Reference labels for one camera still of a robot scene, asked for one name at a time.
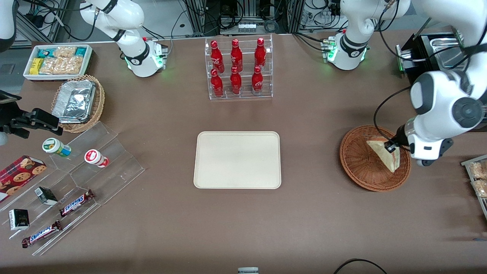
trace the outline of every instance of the coca-cola bottle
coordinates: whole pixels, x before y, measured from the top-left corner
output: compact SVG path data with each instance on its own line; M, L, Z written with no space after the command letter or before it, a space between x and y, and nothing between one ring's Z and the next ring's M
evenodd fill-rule
M264 38L257 39L257 48L255 49L255 65L261 68L265 67L265 48Z
M262 94L262 81L261 67L255 66L254 74L252 75L252 93L256 96Z
M232 67L232 75L230 76L230 82L232 83L232 92L235 95L239 95L242 89L242 77L239 74L239 70L236 66Z
M211 62L213 63L213 68L217 69L219 73L225 71L225 66L223 65L223 55L218 48L217 41L213 40L210 42L211 46Z
M242 50L239 47L239 41L237 39L232 40L232 52L230 53L232 57L232 66L236 66L238 72L244 70L244 62L242 57Z
M211 69L211 88L216 97L223 96L223 82L216 69Z

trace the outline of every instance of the cookie box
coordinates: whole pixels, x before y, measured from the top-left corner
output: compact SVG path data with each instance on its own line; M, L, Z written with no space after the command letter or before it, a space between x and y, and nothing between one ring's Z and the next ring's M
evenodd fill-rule
M0 171L0 203L44 172L46 168L43 161L24 155Z

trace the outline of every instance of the woven basket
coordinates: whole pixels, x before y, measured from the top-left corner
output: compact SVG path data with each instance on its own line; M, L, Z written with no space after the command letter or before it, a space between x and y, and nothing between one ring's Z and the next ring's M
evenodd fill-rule
M59 126L62 127L65 131L71 133L81 133L93 127L100 120L101 113L103 112L103 104L105 103L105 91L103 90L103 87L101 86L100 82L95 77L90 75L83 75L80 77L69 79L68 82L81 81L81 80L90 80L96 84L94 104L88 122L84 124L61 124L61 123L59 124ZM53 103L51 104L51 111L54 109L54 105L56 104L57 96L59 95L60 90L61 87L57 89L56 95L54 95L54 100Z
M380 130L392 138L387 129ZM340 144L340 161L348 176L359 186L368 190L385 192L400 187L411 172L409 153L401 150L399 168L392 173L379 156L367 144L367 140L380 136L372 125L359 126L349 131Z

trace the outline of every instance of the table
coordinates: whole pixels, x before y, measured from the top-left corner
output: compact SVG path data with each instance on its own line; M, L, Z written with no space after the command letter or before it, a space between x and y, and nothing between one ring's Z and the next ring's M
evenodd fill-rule
M390 31L390 45L413 31ZM483 133L455 138L429 168L413 165L401 188L369 192L344 173L338 157L350 129L372 123L377 105L409 85L374 35L353 71L324 64L292 35L273 35L274 98L208 99L204 39L174 41L168 68L137 78L115 43L92 44L90 74L106 92L101 120L147 170L43 256L30 256L0 231L1 273L332 273L361 257L389 273L485 273L487 225L460 162L486 153ZM60 84L26 81L19 105L50 109ZM407 93L381 109L393 131L414 116ZM204 190L193 185L201 131L276 131L282 185L276 190ZM0 147L0 166L22 154L45 159L33 131ZM68 142L76 135L64 134ZM351 271L377 273L361 263Z

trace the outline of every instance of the white container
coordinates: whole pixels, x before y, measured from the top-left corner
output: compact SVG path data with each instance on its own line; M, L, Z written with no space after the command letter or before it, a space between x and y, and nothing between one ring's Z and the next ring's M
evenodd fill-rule
M30 67L32 65L32 61L34 58L37 58L40 50L45 49L52 49L59 46L69 46L69 47L78 47L78 48L86 48L85 56L83 57L83 62L81 64L81 69L79 70L78 74L60 74L60 75L33 75L30 74ZM92 54L93 49L87 44L54 44L54 45L42 45L42 46L35 46L32 49L31 55L29 57L29 61L24 69L24 77L31 81L55 81L55 80L67 80L76 78L78 76L85 75L86 70L88 69L88 64L90 62L90 57Z
M279 134L204 131L198 135L197 188L276 189L281 185Z
M46 139L42 144L42 149L47 153L54 153L61 157L67 157L71 154L71 147L56 138Z
M93 164L97 167L103 168L108 166L110 160L103 156L98 150L90 149L85 154L85 161L88 164Z

